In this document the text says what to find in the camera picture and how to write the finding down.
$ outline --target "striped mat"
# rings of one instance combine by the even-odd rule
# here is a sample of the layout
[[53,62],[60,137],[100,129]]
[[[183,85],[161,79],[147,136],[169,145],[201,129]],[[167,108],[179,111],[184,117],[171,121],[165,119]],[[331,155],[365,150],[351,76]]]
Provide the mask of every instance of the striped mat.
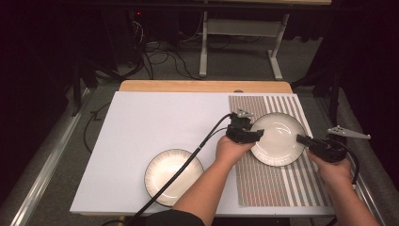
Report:
[[[230,109],[242,108],[254,114],[251,123],[261,116],[286,113],[296,118],[308,136],[311,129],[296,94],[230,96]],[[317,175],[317,167],[304,152],[294,163],[284,167],[268,166],[247,152],[236,165],[239,204],[242,206],[331,206]]]

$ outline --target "sleeve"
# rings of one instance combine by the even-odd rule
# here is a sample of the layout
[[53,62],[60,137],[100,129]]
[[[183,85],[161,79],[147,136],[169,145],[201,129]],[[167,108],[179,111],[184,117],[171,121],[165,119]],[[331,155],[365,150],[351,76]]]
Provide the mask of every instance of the sleeve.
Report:
[[167,210],[150,215],[146,226],[205,226],[202,220],[190,213],[179,210]]

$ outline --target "hand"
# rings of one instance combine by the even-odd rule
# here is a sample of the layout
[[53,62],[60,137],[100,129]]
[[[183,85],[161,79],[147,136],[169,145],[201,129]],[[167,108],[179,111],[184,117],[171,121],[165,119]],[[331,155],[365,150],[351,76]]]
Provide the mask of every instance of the hand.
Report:
[[344,159],[336,163],[328,163],[317,157],[311,151],[308,157],[319,168],[318,173],[323,178],[327,187],[334,188],[336,186],[352,185],[350,174],[350,162]]
[[246,151],[252,148],[255,143],[240,144],[223,136],[217,142],[215,162],[227,164],[230,168],[234,166]]

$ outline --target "skin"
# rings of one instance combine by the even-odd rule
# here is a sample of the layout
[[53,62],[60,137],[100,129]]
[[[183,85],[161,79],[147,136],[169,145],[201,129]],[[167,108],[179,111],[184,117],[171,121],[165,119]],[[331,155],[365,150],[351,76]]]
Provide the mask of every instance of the skin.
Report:
[[206,226],[211,225],[231,168],[253,145],[237,144],[222,137],[217,142],[214,163],[182,195],[173,209],[191,213]]
[[308,157],[319,169],[340,225],[379,225],[352,187],[351,165],[347,159],[331,164],[312,152],[308,152]]
[[[222,137],[217,143],[214,163],[182,195],[173,209],[191,213],[206,226],[211,226],[231,168],[253,145],[237,144]],[[340,225],[379,225],[352,187],[348,160],[331,164],[312,152],[308,156],[318,166]]]

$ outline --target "white plate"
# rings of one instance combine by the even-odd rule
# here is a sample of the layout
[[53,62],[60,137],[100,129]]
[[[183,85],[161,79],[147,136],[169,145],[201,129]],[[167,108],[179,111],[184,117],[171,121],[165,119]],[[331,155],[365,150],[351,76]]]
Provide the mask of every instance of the white plate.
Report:
[[[151,197],[172,178],[190,155],[191,153],[185,150],[171,149],[158,154],[152,160],[144,177],[147,191]],[[202,164],[196,157],[156,201],[165,206],[173,206],[202,173]]]
[[261,140],[251,151],[261,162],[275,167],[297,160],[305,146],[296,142],[296,135],[305,136],[305,130],[294,117],[284,113],[266,114],[255,121],[251,131],[264,129]]

